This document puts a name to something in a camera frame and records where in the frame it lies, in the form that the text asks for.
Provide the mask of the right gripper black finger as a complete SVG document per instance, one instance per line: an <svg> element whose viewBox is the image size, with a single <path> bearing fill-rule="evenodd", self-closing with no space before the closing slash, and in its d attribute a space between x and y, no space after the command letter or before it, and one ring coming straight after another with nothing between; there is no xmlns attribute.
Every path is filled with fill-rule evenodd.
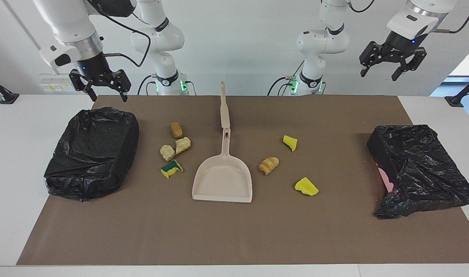
<svg viewBox="0 0 469 277"><path fill-rule="evenodd" d="M97 100L97 95L95 94L94 90L92 89L93 81L88 80L86 84L81 80L82 75L78 71L71 71L70 72L70 81L76 91L81 91L86 93L93 102Z"/></svg>
<svg viewBox="0 0 469 277"><path fill-rule="evenodd" d="M124 70L112 72L112 89L120 94L122 101L128 100L131 82Z"/></svg>

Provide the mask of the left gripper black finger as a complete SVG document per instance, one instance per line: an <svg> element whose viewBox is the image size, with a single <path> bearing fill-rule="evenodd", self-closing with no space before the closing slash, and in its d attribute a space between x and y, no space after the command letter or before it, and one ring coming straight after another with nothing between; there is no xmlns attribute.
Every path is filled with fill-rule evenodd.
<svg viewBox="0 0 469 277"><path fill-rule="evenodd" d="M408 72L408 71L415 71L418 69L421 62L426 57L427 52L424 47L419 47L418 49L414 50L412 53L412 59L407 62L405 57L399 57L400 66L395 70L392 74L391 78L393 81L398 80L401 74Z"/></svg>
<svg viewBox="0 0 469 277"><path fill-rule="evenodd" d="M359 56L359 62L362 66L360 71L361 77L365 77L368 70L373 66L385 61L385 52L387 43L377 44L377 42L369 42L364 51Z"/></svg>

